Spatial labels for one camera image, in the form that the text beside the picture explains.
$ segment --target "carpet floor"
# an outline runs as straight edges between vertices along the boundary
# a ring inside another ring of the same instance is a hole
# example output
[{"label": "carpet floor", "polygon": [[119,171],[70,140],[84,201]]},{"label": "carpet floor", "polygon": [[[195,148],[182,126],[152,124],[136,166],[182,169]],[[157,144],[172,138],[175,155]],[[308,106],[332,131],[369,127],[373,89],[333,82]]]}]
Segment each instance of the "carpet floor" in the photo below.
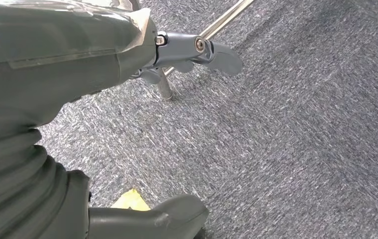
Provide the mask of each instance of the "carpet floor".
[{"label": "carpet floor", "polygon": [[[144,0],[200,33],[236,1]],[[256,0],[214,40],[244,70],[143,81],[67,104],[41,144],[92,178],[92,206],[136,188],[211,210],[209,238],[378,238],[378,0]]]}]

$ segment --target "silver screw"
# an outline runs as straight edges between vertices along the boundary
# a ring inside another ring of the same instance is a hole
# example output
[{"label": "silver screw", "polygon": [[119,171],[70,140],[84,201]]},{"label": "silver screw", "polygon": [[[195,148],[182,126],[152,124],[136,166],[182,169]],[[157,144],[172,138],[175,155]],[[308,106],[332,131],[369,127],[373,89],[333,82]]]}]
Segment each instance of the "silver screw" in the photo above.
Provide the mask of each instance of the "silver screw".
[{"label": "silver screw", "polygon": [[195,49],[199,53],[202,53],[205,50],[205,41],[201,37],[195,39]]},{"label": "silver screw", "polygon": [[162,46],[166,44],[166,38],[163,36],[156,36],[155,37],[155,44],[157,46]]}]

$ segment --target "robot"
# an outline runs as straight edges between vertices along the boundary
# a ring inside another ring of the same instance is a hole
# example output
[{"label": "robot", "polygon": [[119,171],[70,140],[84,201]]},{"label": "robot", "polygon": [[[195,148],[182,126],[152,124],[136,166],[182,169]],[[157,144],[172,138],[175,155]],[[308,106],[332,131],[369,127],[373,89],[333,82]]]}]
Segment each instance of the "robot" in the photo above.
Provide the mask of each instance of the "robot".
[{"label": "robot", "polygon": [[88,94],[141,78],[169,99],[164,67],[237,74],[229,47],[158,31],[136,0],[0,0],[0,239],[192,239],[208,209],[179,195],[150,211],[89,207],[89,178],[66,171],[37,127]]}]

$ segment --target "blue-gray carpet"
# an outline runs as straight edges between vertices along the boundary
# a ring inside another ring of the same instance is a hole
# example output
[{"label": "blue-gray carpet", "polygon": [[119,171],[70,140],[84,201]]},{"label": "blue-gray carpet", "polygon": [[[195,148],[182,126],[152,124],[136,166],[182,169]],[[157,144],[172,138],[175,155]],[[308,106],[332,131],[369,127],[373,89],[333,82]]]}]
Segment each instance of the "blue-gray carpet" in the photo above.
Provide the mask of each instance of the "blue-gray carpet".
[{"label": "blue-gray carpet", "polygon": [[[162,30],[199,33],[236,1],[145,0]],[[378,0],[256,0],[161,100],[135,80],[66,105],[42,145],[92,178],[93,206],[136,188],[191,193],[210,238],[378,238]]]}]

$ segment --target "yellow tape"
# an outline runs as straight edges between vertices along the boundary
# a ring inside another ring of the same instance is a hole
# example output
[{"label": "yellow tape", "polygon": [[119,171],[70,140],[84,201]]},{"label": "yellow tape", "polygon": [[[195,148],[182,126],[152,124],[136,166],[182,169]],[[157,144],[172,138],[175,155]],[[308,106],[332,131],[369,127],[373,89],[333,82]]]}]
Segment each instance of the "yellow tape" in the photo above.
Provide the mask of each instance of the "yellow tape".
[{"label": "yellow tape", "polygon": [[148,211],[149,206],[142,199],[141,195],[132,189],[120,196],[120,198],[111,206],[112,208],[132,209],[137,211]]}]

